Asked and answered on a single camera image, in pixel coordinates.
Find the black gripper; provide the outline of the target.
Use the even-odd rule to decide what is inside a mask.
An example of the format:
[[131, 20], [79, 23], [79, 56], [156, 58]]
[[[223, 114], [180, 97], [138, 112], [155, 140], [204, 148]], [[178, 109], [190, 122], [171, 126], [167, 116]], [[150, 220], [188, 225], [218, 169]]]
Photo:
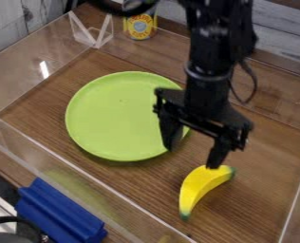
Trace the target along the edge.
[[242, 150], [251, 121], [233, 108], [229, 94], [234, 91], [231, 73], [187, 74], [184, 89], [158, 87], [154, 91], [154, 113], [159, 119], [163, 147], [172, 151], [183, 137], [183, 127], [212, 138], [206, 167], [216, 169], [227, 154]]

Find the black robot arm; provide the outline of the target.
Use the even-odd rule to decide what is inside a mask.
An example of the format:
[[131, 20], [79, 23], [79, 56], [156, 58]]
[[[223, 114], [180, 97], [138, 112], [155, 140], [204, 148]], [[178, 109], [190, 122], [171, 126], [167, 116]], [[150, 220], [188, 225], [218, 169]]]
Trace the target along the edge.
[[233, 75], [239, 66], [253, 70], [245, 59], [254, 51], [253, 0], [176, 0], [184, 9], [190, 34], [187, 75], [183, 90], [158, 87], [162, 143], [171, 150], [184, 127], [212, 138], [206, 167], [220, 166], [229, 153], [245, 148], [253, 122], [233, 108]]

